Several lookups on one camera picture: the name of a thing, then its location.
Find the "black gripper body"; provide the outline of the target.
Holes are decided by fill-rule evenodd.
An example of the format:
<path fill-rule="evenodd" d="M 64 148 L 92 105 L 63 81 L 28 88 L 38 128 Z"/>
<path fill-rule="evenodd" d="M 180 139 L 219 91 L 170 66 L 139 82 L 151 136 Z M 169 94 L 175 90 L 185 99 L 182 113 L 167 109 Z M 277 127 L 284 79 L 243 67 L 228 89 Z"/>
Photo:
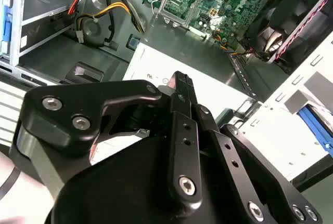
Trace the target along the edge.
<path fill-rule="evenodd" d="M 74 176 L 49 223 L 240 223 L 222 165 L 193 108 L 172 108 L 145 138 Z"/>

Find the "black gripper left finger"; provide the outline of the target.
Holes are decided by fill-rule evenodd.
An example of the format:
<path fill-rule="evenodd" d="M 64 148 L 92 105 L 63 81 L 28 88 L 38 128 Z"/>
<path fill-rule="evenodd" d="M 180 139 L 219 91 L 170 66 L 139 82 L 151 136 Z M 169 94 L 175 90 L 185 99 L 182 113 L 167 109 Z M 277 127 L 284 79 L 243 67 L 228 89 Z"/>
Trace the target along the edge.
<path fill-rule="evenodd" d="M 169 158 L 162 190 L 183 208 L 202 201 L 197 103 L 191 78 L 176 71 L 166 91 L 146 80 L 39 86 L 24 96 L 11 151 L 28 159 L 53 197 L 82 171 L 92 172 L 92 147 L 140 129 L 149 136 L 118 158 L 143 172 L 149 156 Z"/>

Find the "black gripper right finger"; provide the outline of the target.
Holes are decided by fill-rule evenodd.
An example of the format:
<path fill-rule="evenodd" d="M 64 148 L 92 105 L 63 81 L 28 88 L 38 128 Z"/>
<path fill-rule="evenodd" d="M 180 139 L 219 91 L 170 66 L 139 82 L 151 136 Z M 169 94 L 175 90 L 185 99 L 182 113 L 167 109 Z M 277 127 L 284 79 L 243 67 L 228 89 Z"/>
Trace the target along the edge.
<path fill-rule="evenodd" d="M 198 104 L 188 75 L 183 83 L 199 129 L 224 169 L 240 223 L 322 223 L 312 204 L 236 127 L 218 128 L 211 112 Z"/>

